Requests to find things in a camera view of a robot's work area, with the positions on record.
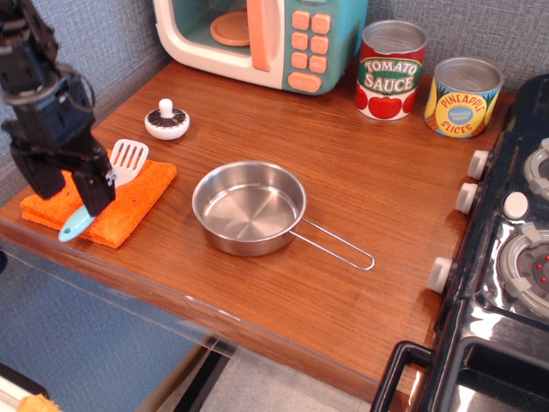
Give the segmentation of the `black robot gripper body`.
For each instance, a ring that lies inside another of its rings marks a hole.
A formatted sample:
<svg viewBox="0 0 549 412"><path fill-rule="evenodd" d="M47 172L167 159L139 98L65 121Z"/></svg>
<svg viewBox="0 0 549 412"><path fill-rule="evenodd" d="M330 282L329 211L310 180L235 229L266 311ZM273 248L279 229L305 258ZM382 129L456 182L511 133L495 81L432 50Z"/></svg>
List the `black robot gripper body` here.
<svg viewBox="0 0 549 412"><path fill-rule="evenodd" d="M18 148L43 155L61 170L94 170L109 165L94 140L94 91L82 75L48 75L44 82L23 75L1 76L2 97L16 119L2 127Z"/></svg>

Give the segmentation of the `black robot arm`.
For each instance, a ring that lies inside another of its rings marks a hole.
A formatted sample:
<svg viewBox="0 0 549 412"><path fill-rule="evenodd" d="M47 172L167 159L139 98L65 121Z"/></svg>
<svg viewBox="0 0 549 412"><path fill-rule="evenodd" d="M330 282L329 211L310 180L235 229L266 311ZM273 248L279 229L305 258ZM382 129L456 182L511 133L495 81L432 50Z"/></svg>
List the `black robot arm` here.
<svg viewBox="0 0 549 412"><path fill-rule="evenodd" d="M57 62L54 31L30 1L1 3L1 96L15 112L3 122L10 152L29 185L49 199L69 171L90 215L115 200L114 172L92 136L94 91Z"/></svg>

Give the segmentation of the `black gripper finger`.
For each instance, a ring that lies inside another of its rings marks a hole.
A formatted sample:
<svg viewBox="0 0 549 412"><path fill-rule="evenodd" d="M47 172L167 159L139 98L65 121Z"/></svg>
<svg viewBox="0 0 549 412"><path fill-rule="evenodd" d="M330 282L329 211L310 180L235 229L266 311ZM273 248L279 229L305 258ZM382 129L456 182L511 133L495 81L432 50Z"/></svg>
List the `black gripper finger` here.
<svg viewBox="0 0 549 412"><path fill-rule="evenodd" d="M111 165L94 170L77 169L71 172L73 182L87 212L101 214L115 198L115 174Z"/></svg>
<svg viewBox="0 0 549 412"><path fill-rule="evenodd" d="M65 187L61 168L52 165L42 154L35 154L18 148L10 149L21 174L43 199L49 199Z"/></svg>

